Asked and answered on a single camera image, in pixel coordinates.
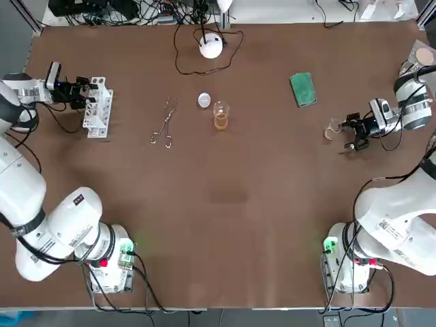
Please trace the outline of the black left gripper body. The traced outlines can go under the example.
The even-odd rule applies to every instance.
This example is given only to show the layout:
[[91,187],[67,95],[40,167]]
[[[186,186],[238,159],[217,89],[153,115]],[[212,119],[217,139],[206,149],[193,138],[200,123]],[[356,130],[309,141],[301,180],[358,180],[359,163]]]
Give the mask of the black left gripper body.
[[72,102],[72,84],[70,82],[55,82],[50,92],[54,103],[70,104]]

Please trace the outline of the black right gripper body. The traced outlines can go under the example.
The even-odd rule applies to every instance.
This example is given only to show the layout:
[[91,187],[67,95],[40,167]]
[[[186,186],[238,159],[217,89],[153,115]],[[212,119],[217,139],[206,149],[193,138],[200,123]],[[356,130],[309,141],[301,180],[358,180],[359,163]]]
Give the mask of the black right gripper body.
[[364,119],[358,119],[355,126],[355,134],[357,137],[372,137],[379,134],[379,125],[374,116],[369,116]]

